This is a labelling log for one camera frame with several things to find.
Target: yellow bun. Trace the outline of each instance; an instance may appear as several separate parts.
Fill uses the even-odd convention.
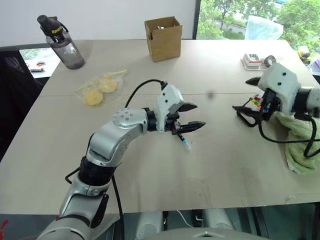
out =
[[[83,103],[85,105],[94,106],[102,102],[104,96],[97,89],[89,89],[84,92]]]
[[[98,84],[99,90],[103,93],[112,93],[117,89],[117,86],[118,82],[110,76],[101,79]]]

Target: white wall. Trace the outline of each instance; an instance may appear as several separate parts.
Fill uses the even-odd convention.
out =
[[[192,38],[196,0],[0,0],[0,47],[38,44],[39,15],[57,16],[76,39],[145,39],[144,21],[175,16]]]

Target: marker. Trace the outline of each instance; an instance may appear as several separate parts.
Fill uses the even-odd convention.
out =
[[[184,138],[184,136],[182,136],[180,133],[177,134],[178,137],[181,139],[182,144],[185,146],[185,148],[187,150],[191,150],[191,146],[189,145],[189,143],[187,142],[187,140]]]

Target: green towel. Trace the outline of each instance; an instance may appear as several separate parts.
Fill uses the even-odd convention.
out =
[[[290,129],[287,140],[291,141],[310,139],[312,134],[311,122],[297,120],[293,116],[287,116],[281,112],[277,112],[276,117],[282,125]],[[317,118],[314,118],[314,120],[317,126],[315,138],[318,139],[320,136],[320,121]],[[320,153],[311,158],[304,157],[304,150],[307,144],[307,142],[285,144],[285,158],[289,169],[301,175],[313,174],[317,170],[315,161],[320,160]],[[309,150],[309,154],[313,153],[319,148],[320,142],[315,141]]]

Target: water bottle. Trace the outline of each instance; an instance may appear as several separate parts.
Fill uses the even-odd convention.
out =
[[[85,64],[85,60],[72,41],[68,29],[58,21],[56,16],[40,15],[37,21],[46,35],[46,42],[68,69],[79,69]]]

